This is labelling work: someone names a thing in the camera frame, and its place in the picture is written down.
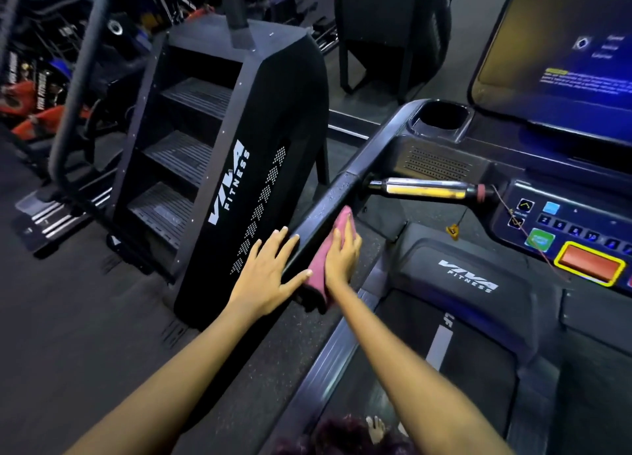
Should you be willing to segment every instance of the gym floor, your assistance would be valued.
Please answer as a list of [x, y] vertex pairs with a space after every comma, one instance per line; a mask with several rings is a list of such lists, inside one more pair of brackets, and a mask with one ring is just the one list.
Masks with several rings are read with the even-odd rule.
[[[454, 0], [446, 63], [415, 98], [466, 102], [468, 83], [503, 2]], [[379, 84], [345, 95], [337, 86], [336, 52], [328, 55], [327, 63], [331, 108], [382, 122], [397, 107]], [[357, 83], [362, 76], [359, 64], [350, 73], [352, 83]], [[332, 175], [353, 153], [350, 146], [330, 143]], [[120, 263], [106, 248], [105, 232], [96, 224], [50, 258], [32, 258], [13, 235], [10, 221], [14, 203], [37, 185], [12, 149], [0, 147], [0, 337], [5, 340], [0, 452], [4, 454], [62, 452], [196, 335], [188, 330], [173, 344], [176, 322], [156, 297], [155, 281]], [[308, 208], [315, 185], [313, 173], [295, 220]], [[405, 209], [410, 220], [439, 230], [463, 213], [440, 204], [408, 202]], [[367, 228], [359, 230], [365, 244], [356, 285], [383, 245]], [[517, 264], [542, 265], [490, 241], [470, 212], [461, 224], [461, 236], [506, 254]], [[305, 314], [291, 304], [222, 399], [181, 437], [174, 452], [241, 454], [256, 449], [274, 424], [271, 415], [287, 403], [339, 317], [336, 310], [326, 316]], [[290, 338], [283, 336], [288, 331]], [[632, 359], [571, 333], [565, 339], [565, 354], [549, 453], [628, 453], [632, 392], [626, 383], [632, 379]]]

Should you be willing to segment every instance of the treadmill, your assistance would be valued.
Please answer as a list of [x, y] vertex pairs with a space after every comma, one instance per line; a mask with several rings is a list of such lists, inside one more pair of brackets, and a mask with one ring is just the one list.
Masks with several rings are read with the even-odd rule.
[[[400, 108], [295, 230], [286, 276], [308, 265], [344, 205], [383, 235], [359, 297], [520, 455], [547, 451], [564, 331], [632, 354], [630, 8], [507, 0], [470, 106]], [[467, 205], [524, 263], [459, 239], [454, 226], [407, 222], [402, 198]], [[307, 291], [295, 299], [326, 309]], [[259, 453], [349, 413], [399, 423], [342, 320]]]

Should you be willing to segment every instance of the stair step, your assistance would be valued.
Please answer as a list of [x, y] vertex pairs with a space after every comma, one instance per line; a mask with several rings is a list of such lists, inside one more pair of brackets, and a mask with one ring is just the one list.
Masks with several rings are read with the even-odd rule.
[[233, 91], [201, 79], [188, 78], [162, 91], [162, 95], [222, 121]]
[[174, 131], [143, 152], [199, 188], [213, 148], [184, 132]]
[[138, 219], [176, 250], [180, 247], [193, 207], [187, 198], [162, 182], [150, 187], [128, 205]]

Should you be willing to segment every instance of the hand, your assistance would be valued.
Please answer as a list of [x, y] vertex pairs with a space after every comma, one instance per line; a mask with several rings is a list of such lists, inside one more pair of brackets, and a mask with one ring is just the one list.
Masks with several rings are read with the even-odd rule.
[[347, 219], [347, 225], [344, 227], [344, 245], [342, 247], [340, 247], [341, 238], [340, 231], [334, 229], [334, 240], [325, 261], [325, 285], [329, 290], [339, 287], [340, 284], [348, 284], [358, 262], [362, 237], [358, 234], [355, 238], [353, 237], [351, 216]]
[[298, 235], [295, 235], [279, 250], [280, 243], [283, 242], [287, 233], [287, 227], [280, 231], [274, 231], [261, 251], [259, 251], [261, 240], [255, 242], [250, 249], [246, 265], [244, 265], [241, 275], [233, 287], [231, 298], [228, 301], [229, 306], [244, 304], [253, 310], [253, 315], [256, 318], [265, 316], [279, 307], [303, 282], [312, 276], [312, 271], [308, 269], [286, 284], [280, 283], [281, 272], [298, 242]]

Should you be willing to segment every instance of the pink towel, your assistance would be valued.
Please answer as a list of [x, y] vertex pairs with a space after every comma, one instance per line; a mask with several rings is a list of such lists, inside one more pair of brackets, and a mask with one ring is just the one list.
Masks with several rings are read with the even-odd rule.
[[309, 279], [307, 279], [307, 282], [304, 283], [306, 287], [322, 295], [326, 307], [330, 306], [331, 299], [327, 292], [327, 288], [325, 287], [325, 259], [327, 259], [327, 254], [329, 252], [329, 249], [331, 248], [331, 244], [334, 239], [335, 228], [338, 228], [338, 230], [340, 231], [340, 234], [342, 235], [341, 243], [344, 244], [344, 229], [346, 227], [347, 218], [349, 216], [351, 216], [353, 236], [355, 237], [356, 229], [355, 223], [353, 222], [353, 213], [351, 207], [345, 205], [343, 207], [343, 210], [336, 218], [336, 222], [334, 222], [334, 227], [331, 229], [331, 232], [318, 249], [318, 252], [316, 252], [312, 263], [310, 264], [309, 268], [312, 269], [313, 275]]

